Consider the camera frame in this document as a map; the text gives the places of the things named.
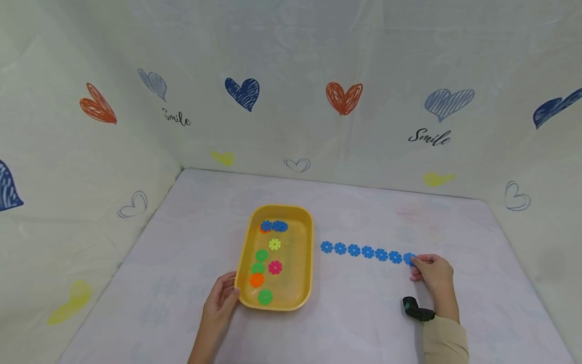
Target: blue flower-shaped block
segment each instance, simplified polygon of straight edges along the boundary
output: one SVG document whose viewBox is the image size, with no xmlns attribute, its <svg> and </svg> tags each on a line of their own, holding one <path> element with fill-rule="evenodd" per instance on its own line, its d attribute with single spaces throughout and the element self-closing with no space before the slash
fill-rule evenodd
<svg viewBox="0 0 582 364">
<path fill-rule="evenodd" d="M 335 243 L 335 246 L 333 248 L 335 249 L 335 252 L 339 255 L 344 255 L 347 251 L 346 245 L 344 243 Z"/>
<path fill-rule="evenodd" d="M 399 252 L 393 250 L 390 252 L 390 254 L 388 254 L 388 257 L 390 258 L 390 261 L 394 264 L 402 263 L 402 255 L 400 255 Z"/>
<path fill-rule="evenodd" d="M 362 255 L 368 259 L 372 259 L 374 257 L 374 248 L 366 245 L 362 248 Z"/>
<path fill-rule="evenodd" d="M 357 246 L 356 244 L 350 244 L 347 247 L 347 252 L 350 253 L 351 256 L 353 257 L 357 257 L 358 255 L 360 255 L 360 247 Z"/>
<path fill-rule="evenodd" d="M 269 220 L 265 220 L 261 223 L 261 230 L 263 231 L 271 231 L 272 223 Z"/>
<path fill-rule="evenodd" d="M 333 244 L 331 244 L 328 241 L 324 241 L 323 243 L 321 243 L 321 251 L 326 254 L 330 254 L 331 252 L 333 252 Z"/>
<path fill-rule="evenodd" d="M 279 221 L 279 220 L 273 221 L 273 223 L 271 224 L 271 228 L 275 231 L 278 231 L 278 232 L 287 231 L 287 227 L 288 227 L 288 225 L 286 222 Z"/>
<path fill-rule="evenodd" d="M 382 248 L 376 249 L 376 258 L 378 258 L 379 261 L 387 261 L 388 253 L 386 253 L 386 251 Z"/>
<path fill-rule="evenodd" d="M 411 267 L 414 267 L 414 263 L 412 263 L 412 261 L 410 261 L 410 258 L 412 257 L 416 257 L 416 255 L 412 254 L 412 253 L 406 253 L 404 254 L 404 262 L 408 265 L 410 265 Z"/>
</svg>

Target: green flower-shaped block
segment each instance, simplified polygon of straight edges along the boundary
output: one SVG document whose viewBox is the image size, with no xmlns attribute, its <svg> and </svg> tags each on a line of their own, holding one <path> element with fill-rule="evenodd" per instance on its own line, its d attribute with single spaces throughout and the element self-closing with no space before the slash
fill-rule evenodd
<svg viewBox="0 0 582 364">
<path fill-rule="evenodd" d="M 255 254 L 255 258 L 257 261 L 266 261 L 267 260 L 267 251 L 265 249 L 261 249 Z"/>
<path fill-rule="evenodd" d="M 251 273 L 265 273 L 265 266 L 261 263 L 254 263 L 251 267 Z"/>
<path fill-rule="evenodd" d="M 263 289 L 258 293 L 258 303 L 267 306 L 273 300 L 273 294 L 268 289 Z"/>
</svg>

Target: right hand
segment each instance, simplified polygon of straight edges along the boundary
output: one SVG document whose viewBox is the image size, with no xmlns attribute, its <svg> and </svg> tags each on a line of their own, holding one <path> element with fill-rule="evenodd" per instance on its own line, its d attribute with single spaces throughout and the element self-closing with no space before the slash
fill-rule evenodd
<svg viewBox="0 0 582 364">
<path fill-rule="evenodd" d="M 422 254 L 410 259 L 414 282 L 424 281 L 432 296 L 437 316 L 460 323 L 459 305 L 453 287 L 453 267 L 446 259 L 436 254 Z"/>
<path fill-rule="evenodd" d="M 410 259 L 413 282 L 424 281 L 433 299 L 439 292 L 453 288 L 453 267 L 443 257 L 436 254 L 422 254 Z"/>
</svg>

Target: table surface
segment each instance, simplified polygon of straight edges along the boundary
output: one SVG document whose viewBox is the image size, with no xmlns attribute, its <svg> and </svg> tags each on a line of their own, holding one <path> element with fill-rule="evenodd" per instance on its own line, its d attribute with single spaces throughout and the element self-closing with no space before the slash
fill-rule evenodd
<svg viewBox="0 0 582 364">
<path fill-rule="evenodd" d="M 216 363 L 422 362 L 422 325 L 401 300 L 432 303 L 410 267 L 322 241 L 447 258 L 473 364 L 574 363 L 484 202 L 201 169 L 182 172 L 60 363 L 185 363 L 210 288 L 236 269 L 264 204 L 313 215 L 312 293 L 294 312 L 239 305 Z"/>
</svg>

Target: wrist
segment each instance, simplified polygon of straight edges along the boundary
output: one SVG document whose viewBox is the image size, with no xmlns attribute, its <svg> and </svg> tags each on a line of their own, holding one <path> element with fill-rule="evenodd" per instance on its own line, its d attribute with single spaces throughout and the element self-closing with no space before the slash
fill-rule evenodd
<svg viewBox="0 0 582 364">
<path fill-rule="evenodd" d="M 201 325 L 188 364 L 211 364 L 218 349 L 218 341 L 219 335 L 215 330 L 206 330 Z"/>
</svg>

